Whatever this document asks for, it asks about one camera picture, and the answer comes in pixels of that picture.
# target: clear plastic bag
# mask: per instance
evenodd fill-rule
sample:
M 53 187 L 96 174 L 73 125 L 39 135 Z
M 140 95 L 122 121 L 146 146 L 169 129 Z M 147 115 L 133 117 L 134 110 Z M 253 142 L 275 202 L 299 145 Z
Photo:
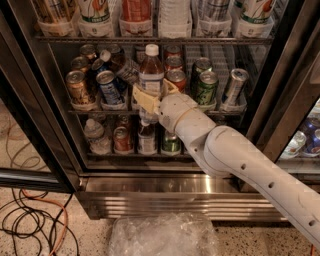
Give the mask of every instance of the clear plastic bag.
M 215 256 L 218 238 L 204 215 L 170 213 L 122 218 L 113 227 L 109 256 Z

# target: can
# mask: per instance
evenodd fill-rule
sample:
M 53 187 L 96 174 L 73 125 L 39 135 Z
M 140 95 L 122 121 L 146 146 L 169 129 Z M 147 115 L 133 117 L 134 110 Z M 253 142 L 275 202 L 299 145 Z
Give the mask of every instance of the can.
M 130 118 L 130 116 L 128 115 L 118 115 L 117 120 L 116 120 L 116 127 L 126 127 L 127 130 L 131 131 L 131 127 L 132 127 L 132 120 Z
M 310 154 L 320 153 L 320 129 L 315 130 L 312 135 L 308 136 L 305 151 Z
M 245 0 L 242 5 L 241 19 L 252 24 L 268 21 L 276 0 Z
M 230 0 L 199 0 L 198 14 L 200 20 L 223 21 L 226 17 Z
M 293 138 L 290 140 L 287 147 L 284 149 L 284 152 L 287 155 L 291 155 L 291 156 L 297 155 L 300 148 L 302 148 L 305 145 L 306 140 L 307 140 L 306 135 L 301 131 L 297 131 L 293 136 Z
M 299 130 L 307 135 L 312 135 L 317 129 L 320 129 L 320 120 L 318 118 L 308 117 L 299 127 Z
M 102 96 L 108 105 L 118 105 L 124 102 L 117 90 L 115 75 L 112 71 L 102 71 L 97 75 L 96 80 Z
M 199 76 L 195 101 L 199 105 L 210 105 L 216 96 L 219 79 L 213 71 L 204 71 Z
M 193 99 L 195 99 L 199 75 L 204 71 L 211 71 L 211 70 L 212 70 L 212 62 L 209 58 L 201 57 L 193 63 L 192 71 L 191 71 L 191 81 L 190 81 L 190 93 Z
M 118 151 L 130 151 L 133 149 L 131 136 L 126 127 L 120 126 L 113 131 L 114 148 Z
M 182 49 L 179 45 L 167 45 L 164 48 L 163 51 L 163 57 L 164 59 L 168 58 L 169 56 L 178 56 L 183 57 Z
M 166 71 L 173 69 L 183 70 L 183 59 L 179 56 L 169 56 L 164 63 Z
M 107 0 L 78 0 L 82 19 L 89 23 L 107 21 L 110 18 Z
M 165 73 L 166 79 L 178 87 L 180 92 L 184 91 L 187 85 L 186 73 L 179 69 L 169 70 Z
M 249 74 L 241 68 L 232 69 L 222 95 L 222 102 L 229 106 L 235 106 L 244 85 L 249 79 Z
M 164 155 L 178 155 L 181 152 L 181 141 L 175 133 L 163 129 L 161 153 Z
M 95 102 L 95 95 L 88 88 L 85 73 L 82 71 L 70 71 L 66 75 L 66 84 L 74 104 L 83 105 Z
M 82 45 L 80 47 L 80 55 L 87 57 L 90 64 L 98 58 L 96 48 L 93 44 Z
M 122 0 L 123 20 L 141 22 L 151 19 L 150 0 Z
M 71 70 L 81 70 L 83 73 L 87 73 L 89 69 L 89 60 L 85 56 L 78 56 L 71 61 Z

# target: display cooler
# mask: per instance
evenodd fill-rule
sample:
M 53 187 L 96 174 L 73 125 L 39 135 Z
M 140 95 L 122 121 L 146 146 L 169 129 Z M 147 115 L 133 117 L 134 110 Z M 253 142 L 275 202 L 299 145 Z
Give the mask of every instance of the display cooler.
M 145 156 L 137 152 L 135 140 L 131 154 L 92 153 L 83 130 L 89 117 L 104 116 L 106 123 L 113 124 L 119 114 L 127 115 L 136 130 L 138 111 L 130 104 L 123 110 L 75 109 L 65 76 L 84 44 L 116 43 L 132 59 L 139 46 L 157 44 L 162 57 L 164 46 L 172 44 L 183 49 L 187 93 L 193 63 L 208 57 L 219 87 L 216 101 L 203 111 L 218 125 L 241 132 L 273 162 L 318 189 L 317 154 L 308 157 L 301 148 L 294 157 L 280 156 L 320 96 L 319 1 L 276 1 L 264 30 L 268 33 L 254 37 L 249 29 L 243 35 L 239 32 L 243 26 L 239 20 L 231 25 L 231 9 L 230 22 L 220 24 L 222 28 L 199 31 L 192 6 L 186 33 L 168 33 L 163 24 L 159 33 L 158 1 L 153 4 L 151 35 L 122 36 L 117 2 L 109 1 L 108 31 L 96 36 L 82 31 L 79 14 L 69 22 L 71 32 L 57 35 L 63 31 L 52 32 L 50 26 L 37 22 L 32 1 L 1 1 L 0 97 L 50 172 L 1 167 L 0 184 L 75 193 L 91 219 L 188 211 L 211 220 L 285 221 L 268 200 L 237 177 L 206 175 L 183 146 L 178 155 L 163 155 L 158 148 L 156 154 Z M 222 111 L 221 94 L 233 68 L 247 70 L 250 79 L 239 105 Z

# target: beverage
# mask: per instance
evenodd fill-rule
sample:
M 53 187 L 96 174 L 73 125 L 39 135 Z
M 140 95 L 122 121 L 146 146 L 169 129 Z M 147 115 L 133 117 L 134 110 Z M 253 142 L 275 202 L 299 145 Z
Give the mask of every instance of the beverage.
M 138 131 L 138 152 L 142 155 L 153 155 L 157 153 L 155 125 L 140 121 Z
M 301 131 L 297 131 L 293 138 L 290 140 L 288 146 L 284 149 L 284 152 L 289 156 L 297 155 L 300 148 L 305 145 L 306 140 L 306 135 Z
M 105 155 L 111 152 L 111 140 L 102 124 L 94 119 L 88 119 L 84 127 L 84 134 L 89 141 L 92 153 Z
M 83 73 L 87 73 L 89 69 L 89 60 L 85 56 L 76 57 L 71 61 L 71 70 L 81 70 Z
M 82 19 L 90 23 L 106 21 L 110 18 L 107 0 L 78 0 Z
M 228 83 L 222 95 L 222 102 L 229 106 L 235 106 L 240 93 L 249 79 L 249 74 L 246 70 L 235 68 L 230 72 Z
M 164 47 L 163 57 L 164 59 L 168 58 L 169 56 L 178 56 L 183 57 L 183 52 L 180 46 L 178 45 L 167 45 Z
M 80 55 L 87 57 L 90 64 L 98 58 L 96 48 L 92 44 L 82 45 L 80 47 Z
M 165 70 L 180 69 L 183 70 L 183 59 L 179 56 L 169 56 L 165 60 Z
M 193 99 L 195 99 L 199 75 L 204 71 L 211 71 L 211 70 L 212 70 L 211 60 L 206 57 L 201 57 L 193 63 L 192 72 L 191 72 L 191 81 L 190 81 L 190 93 Z
M 169 70 L 168 72 L 166 72 L 165 76 L 168 81 L 178 87 L 180 92 L 184 91 L 184 88 L 187 85 L 187 77 L 185 72 L 179 69 Z
M 127 22 L 141 22 L 151 19 L 150 0 L 122 0 L 122 16 Z
M 112 71 L 102 71 L 96 79 L 102 96 L 108 105 L 118 105 L 124 102 L 117 89 L 117 82 Z
M 129 153 L 133 150 L 133 143 L 130 132 L 126 127 L 117 127 L 113 132 L 114 149 L 117 153 Z
M 276 0 L 245 0 L 242 4 L 241 19 L 253 24 L 268 21 Z
M 212 71 L 202 72 L 199 76 L 196 88 L 195 101 L 199 105 L 210 105 L 216 95 L 219 79 Z
M 159 47 L 155 44 L 146 46 L 146 57 L 140 66 L 139 80 L 142 89 L 152 96 L 161 97 L 163 94 L 164 69 L 159 58 Z M 145 122 L 156 123 L 159 118 L 156 114 L 147 113 L 140 107 L 140 118 Z
M 305 152 L 309 154 L 320 153 L 320 129 L 315 130 L 312 135 L 308 136 Z
M 181 152 L 181 141 L 174 133 L 163 129 L 161 140 L 161 154 L 174 156 Z
M 95 102 L 95 93 L 86 83 L 86 76 L 80 70 L 70 71 L 66 75 L 66 84 L 74 104 L 90 104 Z
M 198 0 L 199 18 L 204 21 L 223 21 L 230 0 Z

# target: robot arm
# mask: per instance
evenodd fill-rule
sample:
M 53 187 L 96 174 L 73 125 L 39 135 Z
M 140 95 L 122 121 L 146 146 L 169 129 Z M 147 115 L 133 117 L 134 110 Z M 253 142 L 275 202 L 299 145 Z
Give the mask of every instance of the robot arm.
M 159 122 L 176 133 L 209 176 L 233 174 L 259 191 L 320 249 L 320 195 L 276 166 L 236 130 L 216 124 L 187 95 L 160 103 Z

